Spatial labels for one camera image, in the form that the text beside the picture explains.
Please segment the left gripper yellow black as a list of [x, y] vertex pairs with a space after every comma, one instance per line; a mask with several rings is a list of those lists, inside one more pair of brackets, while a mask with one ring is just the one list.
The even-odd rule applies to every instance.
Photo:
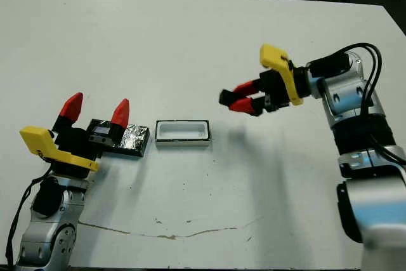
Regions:
[[[52, 131], [62, 131], [71, 128], [81, 113], [83, 93], [78, 92], [71, 96], [63, 105]], [[113, 142], [120, 142], [128, 126], [129, 100], [123, 99], [114, 110], [110, 120], [109, 136]], [[47, 129], [35, 126], [26, 126], [20, 130], [20, 135], [31, 154], [41, 159], [58, 161], [64, 164], [78, 166], [83, 169], [97, 172], [100, 165], [96, 161], [71, 154], [57, 149], [50, 132]]]

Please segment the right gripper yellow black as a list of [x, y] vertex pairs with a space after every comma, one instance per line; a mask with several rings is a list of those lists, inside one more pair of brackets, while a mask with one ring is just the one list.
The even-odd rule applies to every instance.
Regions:
[[250, 116], [260, 116], [263, 111], [274, 112], [290, 105], [303, 104], [303, 98], [310, 95], [308, 76], [304, 68], [296, 68], [286, 51], [263, 44], [259, 50], [260, 64], [266, 69], [259, 79], [238, 85], [236, 94], [256, 94], [263, 92], [261, 98], [241, 98], [228, 108]]

